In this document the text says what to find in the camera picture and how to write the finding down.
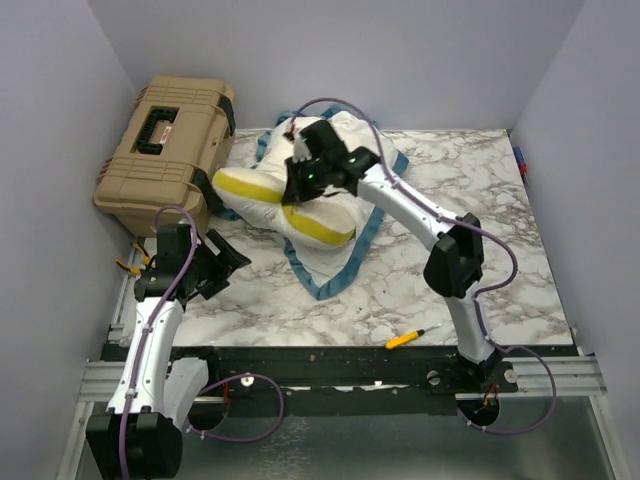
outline toolbox handle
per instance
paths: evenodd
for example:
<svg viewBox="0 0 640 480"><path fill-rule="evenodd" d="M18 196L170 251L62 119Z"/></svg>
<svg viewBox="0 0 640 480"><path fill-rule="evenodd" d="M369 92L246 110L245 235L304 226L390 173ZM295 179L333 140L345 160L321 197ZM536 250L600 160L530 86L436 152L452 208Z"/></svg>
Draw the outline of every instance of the toolbox handle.
<svg viewBox="0 0 640 480"><path fill-rule="evenodd" d="M149 113L147 120L140 130L140 135L136 140L136 149L140 153L147 155L160 155L162 153L163 145L159 143L151 143L151 136L156 128L158 122L169 121L173 123L178 115L177 110L169 110L166 108L154 108Z"/></svg>

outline bolt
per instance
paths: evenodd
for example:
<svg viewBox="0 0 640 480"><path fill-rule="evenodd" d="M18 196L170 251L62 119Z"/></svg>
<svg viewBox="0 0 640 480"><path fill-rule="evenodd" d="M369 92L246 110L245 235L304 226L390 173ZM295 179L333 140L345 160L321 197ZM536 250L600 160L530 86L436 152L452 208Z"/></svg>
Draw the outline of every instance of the bolt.
<svg viewBox="0 0 640 480"><path fill-rule="evenodd" d="M431 370L427 373L427 382L434 387L440 384L440 374L435 370Z"/></svg>
<svg viewBox="0 0 640 480"><path fill-rule="evenodd" d="M250 387L251 385L253 385L254 381L255 379L253 377L242 377L240 379L240 383L243 387Z"/></svg>
<svg viewBox="0 0 640 480"><path fill-rule="evenodd" d="M510 368L504 371L504 379L509 383L516 383L518 381L518 374Z"/></svg>

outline floor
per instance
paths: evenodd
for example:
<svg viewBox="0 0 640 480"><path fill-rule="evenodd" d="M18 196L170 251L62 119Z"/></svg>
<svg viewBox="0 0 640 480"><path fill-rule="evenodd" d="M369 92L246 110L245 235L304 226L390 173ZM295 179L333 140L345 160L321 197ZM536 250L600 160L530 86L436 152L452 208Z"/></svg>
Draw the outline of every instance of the floor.
<svg viewBox="0 0 640 480"><path fill-rule="evenodd" d="M238 131L229 165L253 163L258 130ZM508 288L484 296L495 338L503 344L572 342L536 223L506 132L387 132L410 160L405 180L443 207L478 216L482 226L515 251L520 273ZM418 328L416 345L451 345L456 335L441 298L422 279L428 253L402 225L385 218L356 281L318 302L299 284L283 240L242 221L212 219L210 226L252 260L231 286L209 301L193 300L174 345L382 345ZM154 240L147 241L150 251ZM483 284L506 277L507 255L484 242ZM130 341L135 302L122 312L122 343Z"/></svg>

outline marble tabletop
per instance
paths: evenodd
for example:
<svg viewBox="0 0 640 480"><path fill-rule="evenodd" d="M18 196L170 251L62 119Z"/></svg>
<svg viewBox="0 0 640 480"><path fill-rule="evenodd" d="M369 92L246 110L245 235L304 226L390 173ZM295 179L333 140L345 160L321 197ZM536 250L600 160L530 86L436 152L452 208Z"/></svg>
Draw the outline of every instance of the marble tabletop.
<svg viewBox="0 0 640 480"><path fill-rule="evenodd" d="M238 131L229 165L251 165L261 130ZM490 330L503 344L572 343L551 270L507 134L491 131L386 132L409 158L404 179L444 208L474 213L514 250L520 271L509 287L483 296ZM397 221L385 217L355 282L318 302L300 285L276 233L243 221L212 218L215 228L252 264L233 274L214 298L189 303L176 346L364 346L419 328L413 345L454 345L444 301L422 278L428 253ZM155 240L146 246L155 250ZM484 241L482 284L505 278L506 253ZM128 344L135 303L129 288L121 342Z"/></svg>

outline blue fabric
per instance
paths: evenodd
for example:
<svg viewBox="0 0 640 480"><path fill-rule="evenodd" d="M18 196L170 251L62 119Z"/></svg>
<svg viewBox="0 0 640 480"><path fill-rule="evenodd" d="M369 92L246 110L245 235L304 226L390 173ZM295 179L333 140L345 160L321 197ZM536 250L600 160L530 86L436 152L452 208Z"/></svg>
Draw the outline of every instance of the blue fabric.
<svg viewBox="0 0 640 480"><path fill-rule="evenodd" d="M322 118L331 118L336 113L339 113L343 110L339 105L334 105L325 110L322 115ZM276 122L276 126L280 125L282 122L291 118L295 112L286 112L278 117L278 121ZM257 164L264 158L265 151L267 150L267 145L269 144L269 140L271 139L271 132L265 132L260 135L258 138L258 148L256 150L256 164L252 167L255 168ZM398 157L396 158L395 163L393 164L393 171L397 175L402 175L407 168L409 167L409 159L402 153L398 152ZM240 216L235 213L233 210L227 209L222 214L218 214L218 216L225 218L227 220L238 220ZM300 283L307 289L307 291L316 299L316 300L326 300L327 298L331 298L334 295L337 295L349 285L353 283L356 276L358 275L358 271L360 270L360 265L366 258L369 250L371 250L371 242L375 238L380 229L380 225L382 224L382 219L384 217L384 210L380 207L375 207L371 212L371 216L367 221L362 233L356 240L356 243L353 248L353 252L351 252L351 256L349 260L345 264L345 266L327 283L322 286L316 285L311 277L311 274L304 268L304 265L298 260L298 256L296 255L296 250L291 244L291 242L285 239L284 246L284 254L289 259L289 263L291 264L291 268L293 272L300 280Z"/></svg>

